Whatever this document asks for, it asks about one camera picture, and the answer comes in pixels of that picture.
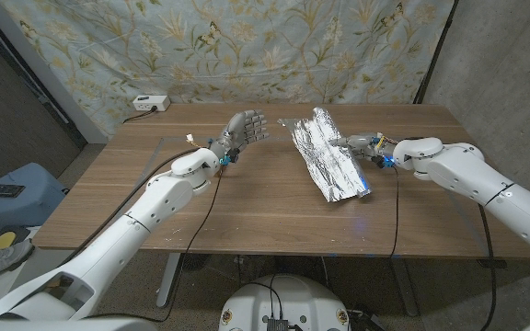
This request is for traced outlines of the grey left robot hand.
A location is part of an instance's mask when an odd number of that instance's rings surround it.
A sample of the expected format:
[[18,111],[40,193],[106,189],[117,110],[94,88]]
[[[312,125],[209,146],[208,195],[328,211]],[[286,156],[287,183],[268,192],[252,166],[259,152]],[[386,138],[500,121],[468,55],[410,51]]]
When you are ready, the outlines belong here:
[[267,121],[261,109],[251,109],[235,114],[211,144],[209,149],[221,159],[235,163],[246,147],[269,137]]

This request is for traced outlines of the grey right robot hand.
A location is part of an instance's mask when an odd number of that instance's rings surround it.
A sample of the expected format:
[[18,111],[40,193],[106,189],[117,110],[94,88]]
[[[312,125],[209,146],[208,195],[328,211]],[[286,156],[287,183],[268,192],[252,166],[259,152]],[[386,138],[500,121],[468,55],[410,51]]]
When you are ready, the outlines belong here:
[[387,138],[381,132],[360,133],[328,142],[332,146],[347,148],[355,158],[371,161],[379,168],[395,166],[393,153],[398,141]]

